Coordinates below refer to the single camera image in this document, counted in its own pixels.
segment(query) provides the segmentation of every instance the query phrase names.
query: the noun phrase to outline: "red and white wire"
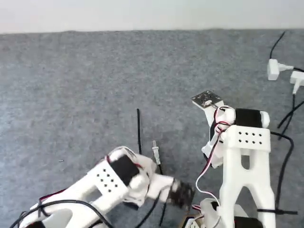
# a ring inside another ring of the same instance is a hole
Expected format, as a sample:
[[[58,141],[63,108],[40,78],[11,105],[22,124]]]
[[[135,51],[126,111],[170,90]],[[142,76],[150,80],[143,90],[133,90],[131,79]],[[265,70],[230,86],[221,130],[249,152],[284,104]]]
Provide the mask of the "red and white wire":
[[[217,198],[212,192],[201,190],[201,189],[198,187],[198,182],[199,182],[199,180],[201,179],[201,177],[204,176],[204,174],[207,172],[207,170],[209,169],[209,167],[211,166],[212,157],[213,157],[215,148],[216,148],[216,146],[217,146],[217,144],[218,144],[218,142],[219,142],[219,139],[220,139],[220,136],[221,136],[222,133],[223,133],[223,131],[221,131],[221,132],[218,134],[218,138],[217,138],[216,142],[214,143],[214,146],[213,146],[212,149],[211,149],[211,152],[210,152],[209,158],[208,158],[208,160],[207,160],[207,163],[206,163],[205,167],[203,168],[202,172],[200,173],[199,177],[196,179],[196,182],[195,182],[195,187],[196,187],[196,189],[197,189],[199,192],[201,192],[201,193],[205,193],[205,194],[208,194],[208,195],[212,196],[212,197],[216,200],[216,202],[218,203],[218,205],[220,205],[218,198]]]
[[[200,205],[193,204],[192,209],[200,211]]]

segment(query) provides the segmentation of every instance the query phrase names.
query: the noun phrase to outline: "power plug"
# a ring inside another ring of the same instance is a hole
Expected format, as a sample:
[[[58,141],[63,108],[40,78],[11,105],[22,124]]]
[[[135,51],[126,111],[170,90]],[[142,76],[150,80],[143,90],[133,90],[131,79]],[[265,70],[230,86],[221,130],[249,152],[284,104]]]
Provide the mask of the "power plug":
[[[292,70],[293,66],[278,63],[274,58],[269,59],[267,65],[267,74],[269,81],[276,81],[281,71]]]
[[[296,94],[300,86],[304,86],[304,73],[299,71],[293,71],[290,77],[290,83],[294,84],[293,94]]]
[[[279,71],[279,63],[276,59],[270,59],[268,61],[267,65],[267,74],[268,74],[268,80],[269,81],[276,81],[279,77],[280,71]]]

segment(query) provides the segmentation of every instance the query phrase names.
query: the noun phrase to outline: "cable connector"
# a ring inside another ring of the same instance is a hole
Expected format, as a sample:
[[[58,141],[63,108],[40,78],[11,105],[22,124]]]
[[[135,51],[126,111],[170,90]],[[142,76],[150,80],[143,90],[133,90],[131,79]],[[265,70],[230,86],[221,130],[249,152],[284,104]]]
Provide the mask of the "cable connector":
[[[156,164],[160,165],[161,164],[160,154],[158,152],[158,146],[156,145],[155,140],[153,140],[152,150],[153,150],[153,153],[154,153],[154,158],[155,158]]]
[[[290,83],[294,84],[293,94],[296,94],[300,86],[304,86],[304,73],[293,71],[290,77]]]
[[[267,65],[267,74],[269,81],[276,81],[279,77],[280,72],[285,70],[292,70],[294,66],[289,66],[285,64],[278,63],[274,58],[269,59]]]

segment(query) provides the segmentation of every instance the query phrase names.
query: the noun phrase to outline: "gray carpet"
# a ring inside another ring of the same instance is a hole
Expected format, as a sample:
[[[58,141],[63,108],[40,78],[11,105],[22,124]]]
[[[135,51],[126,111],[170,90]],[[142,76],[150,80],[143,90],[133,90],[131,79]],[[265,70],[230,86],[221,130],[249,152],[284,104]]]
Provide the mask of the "gray carpet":
[[[137,150],[136,108],[142,113],[143,154],[160,146],[163,170],[195,182],[208,140],[204,113],[190,98],[206,89],[233,107],[269,112],[272,130],[290,109],[290,72],[268,82],[266,63],[278,30],[64,32],[0,36],[0,227],[8,227],[38,197],[65,188],[118,145]],[[304,31],[289,31],[274,51],[281,62],[304,67]],[[297,101],[304,99],[300,88]],[[288,130],[295,150],[283,183],[278,228],[304,227],[304,118]],[[272,138],[275,190],[287,141]],[[209,170],[201,188],[216,195],[222,168]],[[194,202],[205,195],[196,193]],[[255,216],[243,190],[238,202]],[[109,214],[116,227],[134,227],[138,212],[119,205]],[[158,205],[144,224],[157,227]],[[177,227],[184,211],[168,207],[163,227]]]

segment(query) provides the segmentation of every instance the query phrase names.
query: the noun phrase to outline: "electrical cable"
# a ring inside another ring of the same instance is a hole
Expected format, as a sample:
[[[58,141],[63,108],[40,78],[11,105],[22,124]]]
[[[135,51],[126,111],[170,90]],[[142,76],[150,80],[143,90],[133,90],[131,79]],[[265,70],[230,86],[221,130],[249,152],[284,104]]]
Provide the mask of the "electrical cable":
[[[93,207],[91,204],[85,202],[85,201],[81,201],[81,200],[76,200],[76,199],[62,199],[62,200],[56,200],[56,201],[52,201],[52,202],[48,202],[48,203],[44,203],[40,206],[35,207],[34,209],[23,213],[9,228],[14,228],[18,223],[20,223],[26,216],[30,215],[31,213],[39,210],[39,208],[45,208],[45,207],[49,207],[52,205],[56,205],[56,204],[61,204],[61,203],[75,203],[75,204],[82,204],[84,206],[89,207],[92,211],[94,211],[97,216],[99,217],[99,219],[101,221],[103,221],[109,228],[114,228],[110,222],[108,222],[106,220],[106,218],[95,208]]]
[[[270,133],[273,134],[273,135],[276,135],[276,136],[281,136],[281,137],[287,139],[290,142],[290,148],[289,148],[288,153],[286,154],[286,156],[284,158],[284,161],[283,161],[283,164],[282,164],[282,167],[281,167],[281,170],[280,170],[280,174],[279,174],[279,181],[278,181],[277,188],[276,188],[275,208],[278,209],[279,204],[280,204],[281,188],[282,188],[282,183],[283,183],[283,179],[284,179],[284,173],[285,173],[286,165],[287,165],[288,160],[289,160],[289,158],[290,158],[290,156],[291,156],[291,154],[294,150],[295,144],[294,144],[294,141],[292,140],[292,138],[290,138],[286,135],[283,135],[281,133],[276,133],[276,132],[270,132]]]
[[[201,192],[201,193],[205,193],[205,194],[208,194],[208,195],[212,196],[212,197],[216,200],[216,202],[218,203],[218,205],[220,205],[218,198],[217,198],[215,195],[213,195],[212,192],[201,190],[201,189],[198,187],[198,182],[199,182],[199,180],[201,179],[201,177],[207,172],[208,168],[209,168],[210,165],[211,165],[211,160],[212,160],[212,157],[213,157],[215,148],[216,148],[216,146],[217,146],[217,144],[218,144],[218,142],[219,142],[219,139],[220,139],[220,136],[221,136],[222,133],[223,133],[223,131],[218,135],[218,138],[217,138],[216,142],[214,143],[214,146],[213,146],[212,149],[211,149],[211,152],[210,152],[209,158],[208,158],[208,160],[207,160],[207,163],[206,163],[205,167],[203,168],[202,172],[200,173],[199,177],[196,179],[196,182],[195,182],[195,187],[196,187],[196,189],[197,189],[199,192]]]
[[[166,188],[168,188],[170,186],[165,186],[160,193],[158,194],[157,198],[155,199],[152,207],[150,208],[150,210],[148,211],[148,213],[143,217],[143,219],[141,220],[141,222],[135,227],[135,228],[139,228],[143,225],[143,223],[145,223],[145,221],[148,219],[148,217],[151,215],[151,213],[153,212],[153,210],[156,207],[157,202],[159,201],[160,195],[162,193],[163,190],[165,190]],[[9,228],[14,228],[17,224],[19,224],[26,216],[30,215],[31,213],[39,210],[39,208],[45,208],[48,206],[52,206],[52,205],[56,205],[56,204],[61,204],[61,203],[75,203],[75,204],[82,204],[85,205],[87,207],[89,207],[91,210],[93,210],[98,216],[99,219],[97,222],[95,222],[94,224],[100,224],[101,222],[103,222],[105,225],[108,226],[108,228],[114,228],[111,223],[109,221],[106,220],[106,218],[91,204],[85,202],[85,201],[81,201],[81,200],[76,200],[76,199],[62,199],[62,200],[56,200],[56,201],[52,201],[52,202],[48,202],[48,203],[44,203],[40,206],[35,207],[34,209],[28,211],[28,212],[22,212],[20,217],[9,227]]]
[[[21,214],[19,215],[19,218],[20,218],[24,213],[26,213],[26,211],[21,212]],[[19,222],[17,223],[17,227],[18,227],[18,228],[20,227],[20,222],[21,222],[21,221],[19,221]]]
[[[141,141],[141,115],[139,108],[137,110],[137,143],[138,143],[138,153],[142,154],[142,141]]]
[[[161,175],[164,175],[163,174],[163,171],[162,171],[162,165],[161,164],[158,164],[158,168],[160,170],[160,174]],[[158,223],[158,226],[161,227],[162,226],[162,222],[163,222],[163,219],[165,217],[165,213],[166,213],[166,208],[167,208],[167,203],[165,202],[164,205],[163,205],[163,208],[162,208],[162,213],[161,213],[161,218],[160,218],[160,221]]]
[[[283,179],[284,179],[284,173],[285,173],[285,169],[286,169],[286,165],[288,163],[288,160],[293,152],[294,149],[294,141],[292,140],[292,138],[281,134],[281,133],[277,133],[277,132],[270,132],[273,135],[276,136],[281,136],[285,139],[287,139],[290,142],[290,147],[288,150],[288,153],[286,154],[281,170],[280,170],[280,174],[279,174],[279,181],[277,184],[277,189],[276,189],[276,196],[275,196],[275,209],[257,209],[258,212],[268,212],[268,213],[275,213],[277,215],[283,215],[283,214],[289,214],[289,215],[297,215],[298,212],[297,211],[288,211],[288,210],[281,210],[279,209],[280,206],[280,199],[281,199],[281,189],[282,189],[282,183],[283,183]]]
[[[276,45],[278,44],[278,42],[283,38],[283,36],[285,35],[285,33],[286,33],[286,31],[284,31],[284,32],[280,35],[279,39],[278,39],[278,40],[275,42],[275,44],[272,46],[271,51],[270,51],[270,55],[269,55],[269,59],[272,58],[272,52],[274,51],[274,49],[275,49]]]
[[[294,108],[295,108],[295,94],[293,94],[293,105],[292,105],[292,110],[293,110]],[[287,128],[289,127],[289,124],[290,124],[290,122],[291,122],[293,116],[294,116],[294,113],[292,113],[292,114],[290,115],[290,117],[289,117],[289,119],[288,119],[288,122],[287,122],[287,124],[286,124],[286,126],[285,126],[285,128],[283,129],[283,131],[282,131],[281,134],[285,134],[285,132],[286,132]]]
[[[155,209],[156,207],[156,204],[157,202],[159,201],[160,199],[160,196],[161,196],[161,193],[162,191],[164,191],[166,188],[170,188],[171,186],[168,185],[168,186],[165,186],[164,188],[162,188],[162,190],[160,190],[160,193],[158,194],[158,196],[156,197],[152,207],[150,208],[150,210],[148,211],[148,213],[143,217],[143,219],[140,221],[140,223],[138,223],[138,225],[135,227],[135,228],[139,228],[142,226],[143,223],[145,223],[145,221],[148,219],[148,217],[151,215],[151,213],[153,212],[153,210]]]
[[[300,71],[300,72],[303,72],[303,73],[304,73],[304,70],[303,70],[303,69],[301,69],[301,68],[298,68],[298,67],[294,67],[294,70],[296,70],[296,71]]]
[[[280,128],[282,126],[282,124],[285,122],[285,120],[291,115],[293,114],[298,108],[300,108],[302,105],[304,104],[304,101],[302,101],[300,104],[298,104],[296,107],[294,107],[289,113],[287,113],[287,115],[281,120],[281,122],[278,125],[278,128]]]
[[[167,203],[165,202],[164,205],[163,205],[163,208],[162,208],[160,222],[158,223],[159,227],[162,226],[163,218],[165,217],[165,213],[166,213],[166,208],[167,208]]]

